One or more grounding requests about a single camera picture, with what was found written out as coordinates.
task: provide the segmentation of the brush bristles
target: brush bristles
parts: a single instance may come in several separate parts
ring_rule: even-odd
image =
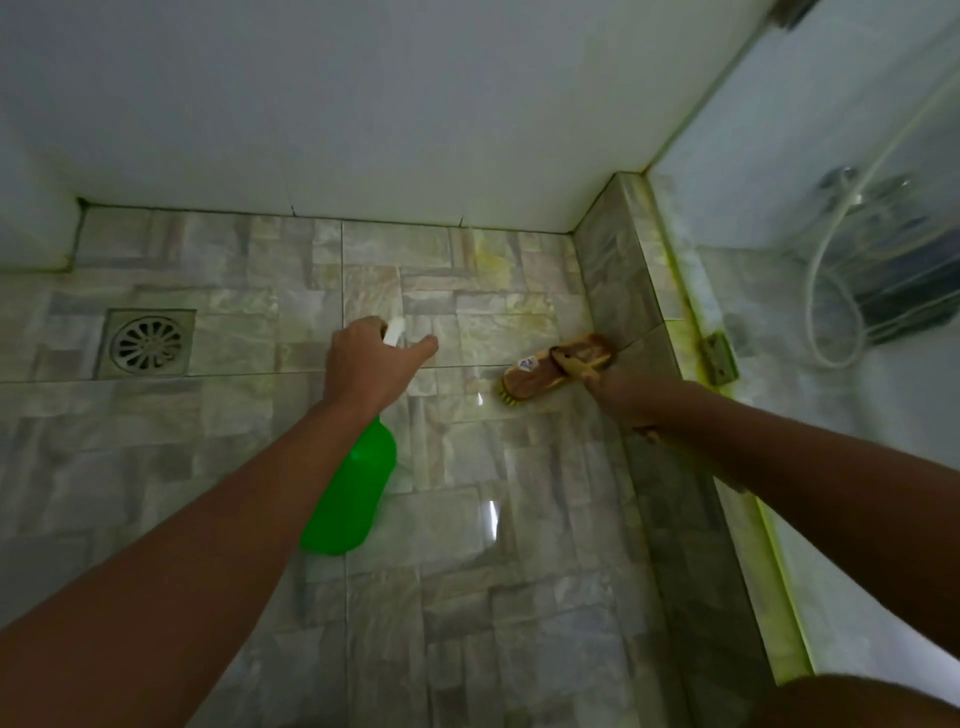
[[[511,407],[516,407],[518,404],[523,404],[523,400],[518,400],[515,397],[512,397],[511,394],[507,391],[507,388],[503,385],[503,379],[500,379],[500,398],[504,401],[505,404],[509,404]]]

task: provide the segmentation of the forearm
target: forearm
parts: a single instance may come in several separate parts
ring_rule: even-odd
[[[757,494],[888,609],[960,656],[960,473],[692,383],[660,388],[646,412],[668,441]]]
[[[0,633],[0,723],[186,722],[255,626],[323,488],[369,419],[320,405]]]

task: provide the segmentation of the sticker on brush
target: sticker on brush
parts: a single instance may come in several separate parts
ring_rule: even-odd
[[[535,356],[527,356],[516,363],[516,367],[524,372],[533,372],[539,365]]]

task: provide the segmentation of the person's right arm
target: person's right arm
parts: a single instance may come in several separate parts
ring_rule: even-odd
[[[960,473],[614,367],[585,382],[624,425],[654,425],[772,507],[887,609],[960,658]]]

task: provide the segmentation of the scrub brush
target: scrub brush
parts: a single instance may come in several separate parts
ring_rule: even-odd
[[[616,348],[602,334],[571,339],[520,359],[500,379],[500,398],[511,406],[522,404],[571,379],[596,376],[615,356]]]

